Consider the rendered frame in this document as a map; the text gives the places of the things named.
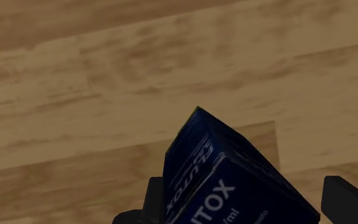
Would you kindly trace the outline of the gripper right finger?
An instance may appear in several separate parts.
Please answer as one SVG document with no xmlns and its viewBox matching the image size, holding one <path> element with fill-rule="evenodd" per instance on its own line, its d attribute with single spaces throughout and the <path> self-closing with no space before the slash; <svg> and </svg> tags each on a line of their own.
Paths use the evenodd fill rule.
<svg viewBox="0 0 358 224">
<path fill-rule="evenodd" d="M 358 224 L 358 188 L 341 176 L 326 176 L 321 211 L 333 224 Z"/>
</svg>

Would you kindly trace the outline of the dark blue box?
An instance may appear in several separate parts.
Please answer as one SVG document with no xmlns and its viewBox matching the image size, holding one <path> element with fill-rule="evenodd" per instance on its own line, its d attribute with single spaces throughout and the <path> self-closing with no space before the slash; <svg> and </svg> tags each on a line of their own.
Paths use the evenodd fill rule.
<svg viewBox="0 0 358 224">
<path fill-rule="evenodd" d="M 165 154 L 165 224 L 319 224 L 243 135 L 196 107 Z"/>
</svg>

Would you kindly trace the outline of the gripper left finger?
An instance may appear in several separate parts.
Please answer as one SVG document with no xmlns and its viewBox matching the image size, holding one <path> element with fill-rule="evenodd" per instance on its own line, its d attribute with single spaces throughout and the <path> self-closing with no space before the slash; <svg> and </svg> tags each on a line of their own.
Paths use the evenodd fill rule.
<svg viewBox="0 0 358 224">
<path fill-rule="evenodd" d="M 164 224 L 164 179 L 151 177 L 142 209 L 133 209 L 116 215 L 111 224 Z"/>
</svg>

